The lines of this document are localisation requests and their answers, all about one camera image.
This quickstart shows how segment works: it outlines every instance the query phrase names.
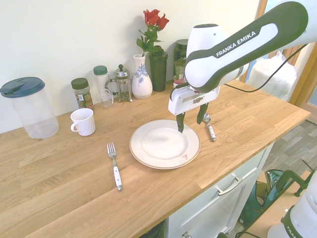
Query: green container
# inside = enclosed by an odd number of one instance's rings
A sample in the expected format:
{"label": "green container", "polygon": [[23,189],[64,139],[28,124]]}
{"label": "green container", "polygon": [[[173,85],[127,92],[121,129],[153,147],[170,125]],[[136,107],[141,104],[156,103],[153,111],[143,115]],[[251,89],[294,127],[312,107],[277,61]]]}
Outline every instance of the green container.
{"label": "green container", "polygon": [[166,84],[166,62],[168,55],[161,46],[155,46],[155,48],[155,51],[149,53],[151,81],[153,91],[162,92],[165,90]]}
{"label": "green container", "polygon": [[[186,57],[187,43],[188,43],[187,39],[182,39],[182,40],[176,41],[176,46],[174,48],[174,61],[173,62],[179,60],[180,58]],[[174,68],[173,76],[175,76],[176,75],[175,65],[173,65],[173,68]]]}
{"label": "green container", "polygon": [[185,75],[185,59],[178,59],[174,62],[176,79],[184,78]]}

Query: gray floor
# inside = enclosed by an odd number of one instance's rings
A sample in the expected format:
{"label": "gray floor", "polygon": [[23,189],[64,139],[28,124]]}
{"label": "gray floor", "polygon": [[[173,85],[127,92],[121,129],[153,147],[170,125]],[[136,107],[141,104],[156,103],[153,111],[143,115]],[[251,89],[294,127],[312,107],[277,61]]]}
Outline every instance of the gray floor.
{"label": "gray floor", "polygon": [[[317,169],[317,125],[307,120],[275,142],[263,170],[292,170],[302,175],[309,170],[302,160]],[[237,223],[231,234],[227,235],[234,238],[242,230],[243,226]]]}

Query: cabinet knob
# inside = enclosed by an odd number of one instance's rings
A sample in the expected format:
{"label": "cabinet knob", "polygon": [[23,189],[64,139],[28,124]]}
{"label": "cabinet knob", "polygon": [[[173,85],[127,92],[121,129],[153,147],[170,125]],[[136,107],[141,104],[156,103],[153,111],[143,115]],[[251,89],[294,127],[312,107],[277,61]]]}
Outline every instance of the cabinet knob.
{"label": "cabinet knob", "polygon": [[190,235],[187,234],[187,232],[185,232],[182,237],[185,237],[185,238],[192,238]]}

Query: franka emika logo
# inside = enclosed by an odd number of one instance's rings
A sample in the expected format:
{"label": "franka emika logo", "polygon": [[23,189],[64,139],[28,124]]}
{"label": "franka emika logo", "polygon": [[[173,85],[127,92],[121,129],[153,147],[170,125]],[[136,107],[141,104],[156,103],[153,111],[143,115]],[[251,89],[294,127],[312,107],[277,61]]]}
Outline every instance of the franka emika logo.
{"label": "franka emika logo", "polygon": [[287,227],[287,229],[288,229],[288,233],[290,234],[290,236],[292,238],[296,238],[296,236],[294,235],[294,233],[292,232],[292,230],[291,230],[291,228],[289,226]]}
{"label": "franka emika logo", "polygon": [[241,45],[243,43],[246,43],[248,40],[252,39],[256,35],[258,35],[258,34],[255,31],[252,31],[252,32],[248,33],[247,35],[245,35],[244,37],[242,37],[242,38],[238,39],[237,41],[233,42],[232,44],[230,44],[226,48],[222,49],[221,51],[218,51],[215,56],[217,58],[219,58],[222,55],[225,55],[226,53],[230,52],[231,50],[233,50],[237,46],[239,46],[239,45]]}

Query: white vase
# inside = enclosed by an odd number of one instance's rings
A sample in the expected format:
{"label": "white vase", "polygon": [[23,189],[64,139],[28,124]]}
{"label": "white vase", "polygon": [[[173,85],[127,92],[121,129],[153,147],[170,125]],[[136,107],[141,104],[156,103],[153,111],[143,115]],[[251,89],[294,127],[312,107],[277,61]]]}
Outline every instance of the white vase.
{"label": "white vase", "polygon": [[132,79],[132,93],[137,99],[145,99],[150,97],[153,91],[151,79],[145,69],[145,56],[137,54],[133,58],[136,69]]}

